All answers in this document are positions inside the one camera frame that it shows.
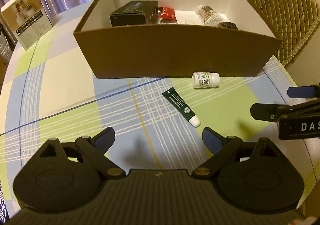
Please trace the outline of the quilted beige chair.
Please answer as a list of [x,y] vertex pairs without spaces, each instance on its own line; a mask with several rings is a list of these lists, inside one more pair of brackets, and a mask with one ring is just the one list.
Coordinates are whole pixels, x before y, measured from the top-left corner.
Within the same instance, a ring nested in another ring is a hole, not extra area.
[[319,27],[316,0],[252,0],[283,42],[274,54],[286,66],[298,57]]

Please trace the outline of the brown velvet scrunchie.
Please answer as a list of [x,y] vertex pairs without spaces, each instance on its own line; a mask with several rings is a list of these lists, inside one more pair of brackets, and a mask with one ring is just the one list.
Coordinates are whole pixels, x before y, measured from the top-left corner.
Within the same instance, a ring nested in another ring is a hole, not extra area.
[[229,21],[223,21],[218,23],[217,27],[225,28],[225,29],[238,29],[235,23]]

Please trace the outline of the red snack packet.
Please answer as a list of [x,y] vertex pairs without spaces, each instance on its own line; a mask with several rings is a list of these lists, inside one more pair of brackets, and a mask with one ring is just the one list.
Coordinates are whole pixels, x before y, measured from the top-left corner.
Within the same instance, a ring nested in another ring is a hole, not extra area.
[[158,7],[159,23],[177,23],[175,11],[169,7]]

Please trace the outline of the large brown cardboard box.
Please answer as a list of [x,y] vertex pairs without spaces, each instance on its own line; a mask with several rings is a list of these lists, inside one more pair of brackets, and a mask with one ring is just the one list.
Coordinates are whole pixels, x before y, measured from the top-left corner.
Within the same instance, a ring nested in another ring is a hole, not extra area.
[[[113,27],[110,14],[130,1],[157,1],[191,13],[208,5],[236,29],[194,22]],[[251,0],[93,0],[73,34],[99,79],[191,77],[194,72],[254,77],[282,42]]]

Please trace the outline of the cotton swab bag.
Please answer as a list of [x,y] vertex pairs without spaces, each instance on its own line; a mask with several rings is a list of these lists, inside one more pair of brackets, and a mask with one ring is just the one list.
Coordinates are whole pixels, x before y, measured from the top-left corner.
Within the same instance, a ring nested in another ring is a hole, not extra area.
[[200,5],[195,12],[205,26],[217,26],[219,23],[226,21],[223,16],[208,5]]

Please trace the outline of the plaid tablecloth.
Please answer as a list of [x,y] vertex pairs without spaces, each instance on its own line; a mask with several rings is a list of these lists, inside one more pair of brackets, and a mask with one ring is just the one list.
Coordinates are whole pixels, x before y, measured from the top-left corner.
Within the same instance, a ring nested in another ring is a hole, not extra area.
[[[276,58],[255,78],[222,78],[218,88],[195,89],[189,78],[97,79],[73,31],[83,4],[54,18],[55,26],[30,49],[17,45],[1,90],[2,203],[9,216],[20,209],[15,176],[50,137],[72,142],[113,127],[107,157],[124,170],[193,170],[210,157],[202,130],[223,136],[274,141],[303,176],[305,194],[319,180],[319,139],[279,140],[275,123],[254,120],[254,103],[296,104],[287,96],[293,80]],[[174,87],[198,116],[193,127],[162,93]]]

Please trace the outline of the black product box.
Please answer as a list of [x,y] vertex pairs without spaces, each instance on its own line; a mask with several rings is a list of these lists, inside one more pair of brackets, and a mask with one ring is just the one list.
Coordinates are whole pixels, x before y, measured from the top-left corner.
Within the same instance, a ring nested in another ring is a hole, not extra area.
[[151,25],[157,18],[157,1],[130,1],[110,14],[112,27]]

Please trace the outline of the dark green cream tube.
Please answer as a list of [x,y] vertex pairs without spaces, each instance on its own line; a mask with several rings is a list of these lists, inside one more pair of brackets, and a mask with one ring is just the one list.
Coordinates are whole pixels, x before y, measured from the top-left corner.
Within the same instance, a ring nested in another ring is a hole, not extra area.
[[169,101],[172,106],[193,126],[199,127],[201,122],[194,111],[189,107],[189,105],[183,100],[183,98],[178,94],[174,87],[162,93],[162,96]]

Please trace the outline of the white photo product box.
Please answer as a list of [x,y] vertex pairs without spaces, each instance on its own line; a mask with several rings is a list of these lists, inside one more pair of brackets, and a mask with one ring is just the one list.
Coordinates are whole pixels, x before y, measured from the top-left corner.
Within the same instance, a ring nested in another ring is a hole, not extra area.
[[25,50],[53,27],[41,0],[9,0],[1,7],[1,16]]

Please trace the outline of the white pill bottle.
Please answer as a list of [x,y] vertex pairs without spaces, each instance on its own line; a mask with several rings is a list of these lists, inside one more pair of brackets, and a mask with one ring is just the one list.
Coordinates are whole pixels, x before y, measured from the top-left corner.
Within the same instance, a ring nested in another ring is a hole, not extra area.
[[193,88],[219,87],[220,75],[218,73],[194,72],[192,75]]

